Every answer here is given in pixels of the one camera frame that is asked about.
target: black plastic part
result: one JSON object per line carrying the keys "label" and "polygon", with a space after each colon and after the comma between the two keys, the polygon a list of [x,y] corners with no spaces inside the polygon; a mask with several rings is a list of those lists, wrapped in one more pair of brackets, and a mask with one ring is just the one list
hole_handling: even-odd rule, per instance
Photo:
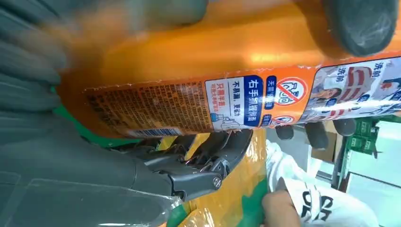
{"label": "black plastic part", "polygon": [[294,137],[294,128],[292,125],[280,125],[276,127],[277,137],[280,140],[290,140]]}
{"label": "black plastic part", "polygon": [[225,172],[223,172],[223,169],[221,170],[223,178],[231,173],[245,156],[252,135],[253,130],[250,129],[232,132],[224,148],[214,153],[214,156],[218,157],[221,161],[216,161],[211,171],[218,171],[219,169],[215,169],[214,167],[218,168],[217,163],[222,163],[225,166]]}
{"label": "black plastic part", "polygon": [[311,122],[305,124],[306,135],[314,149],[324,150],[329,145],[326,129],[323,122]]}
{"label": "black plastic part", "polygon": [[178,136],[177,138],[175,138],[171,146],[180,145],[188,151],[191,148],[195,139],[196,135]]}
{"label": "black plastic part", "polygon": [[198,172],[192,174],[169,174],[173,182],[174,194],[181,196],[183,201],[190,201],[202,195],[215,192],[220,187],[216,187],[213,181],[223,180],[220,174],[215,172]]}
{"label": "black plastic part", "polygon": [[214,154],[222,149],[230,138],[230,133],[226,131],[212,132],[207,140],[203,142],[191,157],[190,164],[204,165],[214,156]]}
{"label": "black plastic part", "polygon": [[357,122],[355,119],[340,119],[333,120],[336,131],[341,136],[352,136],[357,129]]}
{"label": "black plastic part", "polygon": [[346,51],[369,56],[390,43],[398,0],[324,0],[330,29]]}

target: screw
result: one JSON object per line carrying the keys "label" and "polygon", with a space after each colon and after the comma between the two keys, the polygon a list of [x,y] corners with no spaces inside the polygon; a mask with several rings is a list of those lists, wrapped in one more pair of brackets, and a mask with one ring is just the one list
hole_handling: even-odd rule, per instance
{"label": "screw", "polygon": [[221,186],[221,178],[216,176],[215,178],[213,178],[213,186],[216,187],[216,189],[219,189]]}

